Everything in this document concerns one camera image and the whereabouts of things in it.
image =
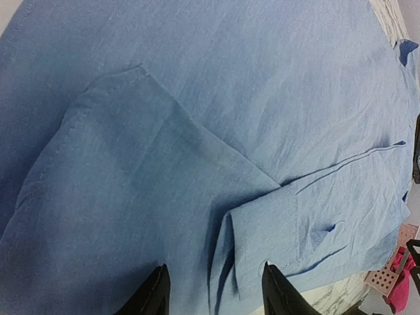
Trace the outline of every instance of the white wall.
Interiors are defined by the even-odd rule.
[[[420,44],[420,0],[398,0],[398,3],[410,39]]]
[[[407,219],[407,223],[420,225],[420,185],[413,184],[409,192],[407,200],[408,209],[411,215]]]

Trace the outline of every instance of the chambray fabric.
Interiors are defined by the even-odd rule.
[[[167,263],[172,314],[246,314],[265,260],[301,291],[378,268],[417,58],[368,1],[24,1],[0,38],[0,310],[111,314]]]

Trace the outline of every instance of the marble surface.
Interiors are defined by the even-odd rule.
[[[354,274],[334,284],[304,292],[302,296],[320,314],[342,314],[368,294],[369,287],[364,284],[366,274]],[[264,315],[264,307],[258,308],[251,315]]]
[[[399,39],[409,38],[397,0],[370,0],[370,3],[392,46]]]

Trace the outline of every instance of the pink object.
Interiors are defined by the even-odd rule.
[[[404,247],[398,249],[390,267],[391,271],[395,272],[398,269],[406,250]],[[413,257],[410,255],[388,297],[384,297],[385,302],[391,307],[393,314],[403,311],[407,306],[408,295],[410,293],[410,270],[414,267],[415,263]]]
[[[403,224],[400,227],[398,234],[398,245],[391,259],[380,270],[371,271],[367,274],[365,283],[380,292],[382,295],[388,297],[398,280],[399,275],[395,273],[395,269],[391,270],[394,259],[398,254],[398,248],[406,247],[409,240],[416,238],[419,227],[411,224]]]

